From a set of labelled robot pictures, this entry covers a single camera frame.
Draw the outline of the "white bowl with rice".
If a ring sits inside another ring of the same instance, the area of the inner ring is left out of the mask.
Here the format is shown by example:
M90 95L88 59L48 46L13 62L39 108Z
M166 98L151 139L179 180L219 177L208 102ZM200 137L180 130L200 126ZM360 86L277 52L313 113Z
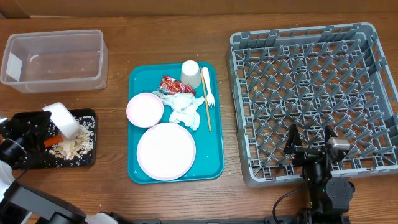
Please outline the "white bowl with rice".
M42 108L51 112L50 120L67 139L74 139L80 132L80 124L64 104L57 102Z

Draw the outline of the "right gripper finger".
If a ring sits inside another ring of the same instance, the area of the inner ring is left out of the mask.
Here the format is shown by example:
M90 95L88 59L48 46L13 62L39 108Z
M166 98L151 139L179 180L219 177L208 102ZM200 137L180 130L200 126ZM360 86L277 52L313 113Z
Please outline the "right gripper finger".
M325 135L325 140L329 140L332 137L337 137L337 134L329 125L326 125L324 127L324 135Z
M302 141L296 124L292 124L289 129L289 137L285 145L286 149L302 149Z

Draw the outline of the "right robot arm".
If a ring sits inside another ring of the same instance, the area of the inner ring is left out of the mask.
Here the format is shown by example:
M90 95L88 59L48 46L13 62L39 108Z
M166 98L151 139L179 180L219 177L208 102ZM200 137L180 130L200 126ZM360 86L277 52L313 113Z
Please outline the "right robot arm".
M330 126L324 128L325 143L319 147L303 147L295 124L290 126L284 154L292 154L292 164L302 168L307 183L310 208L301 209L291 223L349 223L349 211L355 186L342 177L333 177L331 165L342 161L350 151L350 143L339 138Z

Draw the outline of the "red snack wrapper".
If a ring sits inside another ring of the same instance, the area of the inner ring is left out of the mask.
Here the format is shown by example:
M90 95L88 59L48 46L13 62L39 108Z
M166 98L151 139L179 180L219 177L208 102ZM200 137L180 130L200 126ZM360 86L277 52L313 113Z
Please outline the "red snack wrapper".
M167 95L174 95L176 93L196 94L196 91L190 85L183 84L181 81L167 75L162 77L158 89Z

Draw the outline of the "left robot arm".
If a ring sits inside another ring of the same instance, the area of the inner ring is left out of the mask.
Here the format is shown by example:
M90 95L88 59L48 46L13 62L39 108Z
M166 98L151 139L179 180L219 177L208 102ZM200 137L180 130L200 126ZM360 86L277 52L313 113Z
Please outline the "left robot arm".
M44 149L50 115L48 111L27 113L1 123L1 223L25 223L35 214L39 216L37 223L117 224L107 213L86 215L71 203L22 184L13 176L15 164Z

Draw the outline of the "pink bowl with peanuts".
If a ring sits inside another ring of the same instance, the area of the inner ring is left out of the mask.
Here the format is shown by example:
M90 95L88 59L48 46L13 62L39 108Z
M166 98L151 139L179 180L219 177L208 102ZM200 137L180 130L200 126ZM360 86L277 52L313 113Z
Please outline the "pink bowl with peanuts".
M130 123L139 128L150 128L158 124L164 113L164 105L153 93L140 93L133 96L126 107Z

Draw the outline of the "orange carrot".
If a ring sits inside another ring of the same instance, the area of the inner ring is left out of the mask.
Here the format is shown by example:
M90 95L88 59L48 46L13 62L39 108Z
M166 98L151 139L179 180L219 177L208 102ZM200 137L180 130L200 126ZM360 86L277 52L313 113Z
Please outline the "orange carrot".
M63 142L63 136L61 134L58 134L56 136L53 136L53 137L45 140L44 141L44 146L45 147L50 147L50 146L56 145L56 144L58 144L60 142Z

